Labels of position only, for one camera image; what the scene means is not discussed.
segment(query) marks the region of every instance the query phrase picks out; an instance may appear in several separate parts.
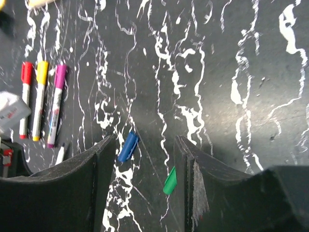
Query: pink marker cap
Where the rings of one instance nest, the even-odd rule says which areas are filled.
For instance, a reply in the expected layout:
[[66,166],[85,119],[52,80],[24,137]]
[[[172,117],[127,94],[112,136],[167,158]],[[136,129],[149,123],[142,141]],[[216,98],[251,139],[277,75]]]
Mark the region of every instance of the pink marker cap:
[[64,86],[64,79],[66,78],[67,66],[58,65],[55,75],[55,86],[56,88],[63,89]]

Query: red marker cap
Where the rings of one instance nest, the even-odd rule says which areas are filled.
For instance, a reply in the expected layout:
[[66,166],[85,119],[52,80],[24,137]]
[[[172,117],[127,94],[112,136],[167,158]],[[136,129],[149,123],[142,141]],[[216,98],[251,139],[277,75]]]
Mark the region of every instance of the red marker cap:
[[32,74],[33,64],[30,62],[24,62],[21,67],[21,80],[24,84],[31,84],[31,74]]

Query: purple marker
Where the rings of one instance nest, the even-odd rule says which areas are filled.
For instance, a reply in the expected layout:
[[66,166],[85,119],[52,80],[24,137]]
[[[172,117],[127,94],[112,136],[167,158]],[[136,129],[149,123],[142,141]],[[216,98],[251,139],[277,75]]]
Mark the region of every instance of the purple marker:
[[64,79],[66,77],[67,66],[66,65],[58,65],[55,75],[55,95],[54,95],[54,103],[52,110],[52,118],[49,123],[49,132],[47,139],[47,147],[53,148],[55,146],[56,133],[57,133],[57,124],[59,118],[59,110],[61,103],[61,95],[64,86]]

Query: red marker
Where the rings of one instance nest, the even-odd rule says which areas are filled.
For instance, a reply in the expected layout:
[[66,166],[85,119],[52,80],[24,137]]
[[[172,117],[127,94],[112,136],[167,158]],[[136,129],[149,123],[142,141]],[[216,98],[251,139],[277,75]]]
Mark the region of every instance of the red marker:
[[[33,64],[30,62],[24,62],[21,69],[21,80],[23,82],[23,101],[29,106],[29,94],[31,85],[31,74]],[[20,120],[19,124],[19,137],[21,139],[27,138],[27,118]]]

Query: tabletop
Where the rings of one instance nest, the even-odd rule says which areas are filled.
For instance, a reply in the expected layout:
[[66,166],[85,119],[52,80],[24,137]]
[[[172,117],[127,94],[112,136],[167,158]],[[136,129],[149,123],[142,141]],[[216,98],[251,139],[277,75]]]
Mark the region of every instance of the tabletop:
[[[7,0],[0,13],[0,91],[21,96],[24,61],[50,63],[34,172],[130,131],[132,159],[115,162],[102,231],[179,231],[162,191],[173,140],[249,174],[309,163],[309,2],[304,0],[57,0],[37,10]],[[68,69],[57,147],[46,147],[56,66]],[[34,109],[37,83],[31,85]],[[29,118],[31,134],[33,118]]]

